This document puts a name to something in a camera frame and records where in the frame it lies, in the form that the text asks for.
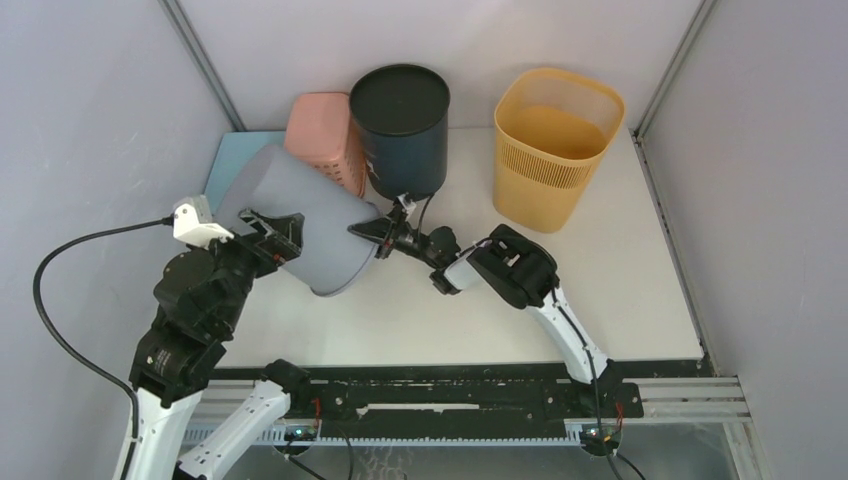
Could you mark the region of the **yellow perforated bin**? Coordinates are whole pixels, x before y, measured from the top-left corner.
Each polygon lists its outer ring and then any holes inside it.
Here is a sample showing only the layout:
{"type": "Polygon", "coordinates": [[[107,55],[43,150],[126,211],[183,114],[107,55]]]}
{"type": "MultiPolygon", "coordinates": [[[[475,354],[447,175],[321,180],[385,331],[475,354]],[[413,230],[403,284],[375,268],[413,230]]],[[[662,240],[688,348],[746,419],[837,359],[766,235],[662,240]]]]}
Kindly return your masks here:
{"type": "Polygon", "coordinates": [[[493,205],[531,230],[560,230],[623,125],[619,93],[557,68],[522,73],[494,110],[493,205]]]}

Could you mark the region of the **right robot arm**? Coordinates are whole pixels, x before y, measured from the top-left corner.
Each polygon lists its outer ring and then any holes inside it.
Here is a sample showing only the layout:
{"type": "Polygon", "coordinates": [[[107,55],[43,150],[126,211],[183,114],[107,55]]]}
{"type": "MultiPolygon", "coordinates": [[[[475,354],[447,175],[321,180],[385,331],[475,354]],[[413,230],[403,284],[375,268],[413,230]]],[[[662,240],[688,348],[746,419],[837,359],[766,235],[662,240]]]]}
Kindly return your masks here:
{"type": "Polygon", "coordinates": [[[577,319],[561,287],[556,261],[539,244],[500,224],[461,248],[452,228],[441,226],[425,234],[410,225],[402,209],[353,224],[348,231],[376,244],[378,259],[397,251],[425,263],[432,269],[432,284],[444,295],[488,285],[547,332],[570,378],[582,383],[577,393],[584,412],[602,416],[616,405],[614,384],[623,381],[623,374],[577,319]]]}

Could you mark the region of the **grey bin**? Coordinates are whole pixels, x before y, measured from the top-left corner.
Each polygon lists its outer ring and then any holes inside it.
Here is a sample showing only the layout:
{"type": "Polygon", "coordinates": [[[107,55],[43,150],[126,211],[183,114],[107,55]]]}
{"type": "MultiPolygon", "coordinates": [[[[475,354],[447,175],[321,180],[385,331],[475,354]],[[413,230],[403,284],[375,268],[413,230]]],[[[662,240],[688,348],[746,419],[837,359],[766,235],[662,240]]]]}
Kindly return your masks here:
{"type": "Polygon", "coordinates": [[[283,268],[318,296],[341,293],[374,259],[376,245],[349,233],[347,227],[377,219],[378,208],[281,145],[266,145],[255,154],[213,215],[219,224],[235,230],[238,213],[246,208],[271,217],[304,215],[302,254],[283,268]]]}

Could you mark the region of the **blue plastic basket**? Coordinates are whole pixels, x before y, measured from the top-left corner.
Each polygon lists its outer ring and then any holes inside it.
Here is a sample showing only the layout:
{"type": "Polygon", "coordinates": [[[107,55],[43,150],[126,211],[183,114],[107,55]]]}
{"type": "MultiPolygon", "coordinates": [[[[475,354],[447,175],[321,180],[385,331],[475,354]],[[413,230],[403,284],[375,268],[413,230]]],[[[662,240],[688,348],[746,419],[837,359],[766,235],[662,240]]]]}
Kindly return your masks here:
{"type": "Polygon", "coordinates": [[[215,214],[224,196],[243,167],[264,146],[282,145],[284,131],[231,132],[225,134],[218,147],[203,194],[210,211],[215,214]]]}

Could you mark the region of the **pink plastic basket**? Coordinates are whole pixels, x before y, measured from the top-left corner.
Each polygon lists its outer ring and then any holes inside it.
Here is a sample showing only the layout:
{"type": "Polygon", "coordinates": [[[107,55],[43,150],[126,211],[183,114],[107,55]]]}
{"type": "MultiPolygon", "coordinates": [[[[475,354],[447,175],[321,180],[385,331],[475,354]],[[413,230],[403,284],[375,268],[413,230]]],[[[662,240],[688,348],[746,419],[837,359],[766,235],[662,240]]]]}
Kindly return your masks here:
{"type": "Polygon", "coordinates": [[[366,166],[346,93],[298,96],[286,126],[284,147],[351,194],[364,195],[366,166]]]}

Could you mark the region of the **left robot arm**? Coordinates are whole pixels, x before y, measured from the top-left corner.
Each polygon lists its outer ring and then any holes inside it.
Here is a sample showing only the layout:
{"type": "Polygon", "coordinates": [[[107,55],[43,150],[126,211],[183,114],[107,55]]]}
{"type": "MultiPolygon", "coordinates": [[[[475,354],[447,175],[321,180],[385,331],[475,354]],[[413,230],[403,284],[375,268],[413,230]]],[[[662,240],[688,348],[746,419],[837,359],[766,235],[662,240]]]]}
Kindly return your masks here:
{"type": "Polygon", "coordinates": [[[175,256],[154,287],[158,309],[132,363],[138,412],[128,426],[122,447],[128,464],[116,471],[118,479],[221,479],[275,421],[311,407],[308,372],[278,359],[208,437],[180,451],[254,282],[301,254],[302,214],[268,217],[245,209],[238,217],[247,233],[213,224],[205,243],[175,256]]]}

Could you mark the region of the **dark blue cylindrical bin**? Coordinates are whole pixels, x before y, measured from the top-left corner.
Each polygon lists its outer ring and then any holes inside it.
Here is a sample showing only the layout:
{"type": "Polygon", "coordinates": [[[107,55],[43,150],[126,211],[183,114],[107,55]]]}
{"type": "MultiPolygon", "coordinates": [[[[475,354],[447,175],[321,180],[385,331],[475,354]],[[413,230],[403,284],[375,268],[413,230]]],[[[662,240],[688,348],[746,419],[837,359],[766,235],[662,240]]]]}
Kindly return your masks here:
{"type": "Polygon", "coordinates": [[[420,199],[442,187],[450,101],[446,81],[420,65],[383,66],[355,82],[349,107],[379,195],[420,199]]]}

